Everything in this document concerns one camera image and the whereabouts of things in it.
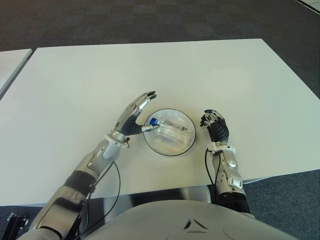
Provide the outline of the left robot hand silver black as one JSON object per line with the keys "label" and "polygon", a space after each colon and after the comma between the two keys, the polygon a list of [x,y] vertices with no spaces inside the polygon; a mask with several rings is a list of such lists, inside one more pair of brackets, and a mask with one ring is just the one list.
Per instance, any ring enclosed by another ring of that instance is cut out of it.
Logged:
{"label": "left robot hand silver black", "polygon": [[137,118],[142,113],[143,108],[156,96],[155,91],[149,91],[138,96],[124,109],[114,126],[114,130],[124,136],[132,136],[158,129],[160,127],[158,123],[148,125],[137,123]]}

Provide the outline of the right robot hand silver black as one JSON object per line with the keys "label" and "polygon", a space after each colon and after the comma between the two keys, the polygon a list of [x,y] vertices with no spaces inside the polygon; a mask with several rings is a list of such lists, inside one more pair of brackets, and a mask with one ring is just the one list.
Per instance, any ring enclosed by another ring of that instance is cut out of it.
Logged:
{"label": "right robot hand silver black", "polygon": [[216,110],[205,110],[201,117],[200,126],[206,127],[212,142],[228,142],[229,129],[224,117]]}

